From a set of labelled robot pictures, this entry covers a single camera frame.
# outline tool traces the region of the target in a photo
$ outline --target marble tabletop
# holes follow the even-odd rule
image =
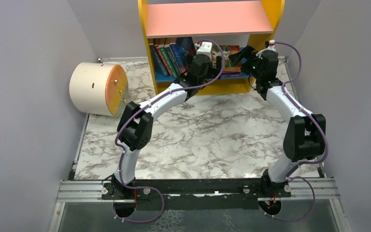
[[[127,73],[130,99],[155,95],[147,62],[115,62]],[[278,78],[288,80],[283,60]],[[118,120],[89,117],[76,180],[104,179],[117,169],[121,150],[114,145]],[[261,177],[283,155],[287,123],[256,91],[194,96],[173,107],[153,124],[152,138],[140,152],[137,179]],[[317,177],[315,165],[294,174]]]

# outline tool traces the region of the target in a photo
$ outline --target pink shelf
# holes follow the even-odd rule
[[[147,38],[266,34],[272,31],[261,1],[148,5]]]

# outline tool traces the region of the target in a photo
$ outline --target bookshelf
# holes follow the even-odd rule
[[[169,4],[148,4],[147,0],[138,0],[144,44],[156,94],[164,91],[171,84],[173,77],[156,73],[147,39],[250,34],[247,44],[259,51],[266,40],[273,38],[282,18],[284,5],[285,0]],[[248,76],[241,74],[239,77],[222,77],[200,90],[198,94],[249,91]]]

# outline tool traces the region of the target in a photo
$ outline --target red book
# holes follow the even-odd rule
[[[169,65],[167,64],[166,60],[163,57],[163,54],[161,53],[160,49],[158,48],[158,39],[154,39],[154,46],[156,47],[158,56],[160,56],[161,60],[163,61],[164,67],[166,67],[166,70],[169,72],[169,75],[172,76]]]

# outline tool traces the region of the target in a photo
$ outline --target black cable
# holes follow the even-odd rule
[[[103,182],[106,181],[107,179],[109,179],[110,177],[112,177],[114,174],[111,174],[110,176],[104,178],[102,181],[101,181],[101,185],[104,187],[103,185]]]
[[[250,85],[250,87],[251,87],[253,90],[257,90],[256,88],[254,88],[254,87],[251,85],[251,75],[248,75],[248,84]]]

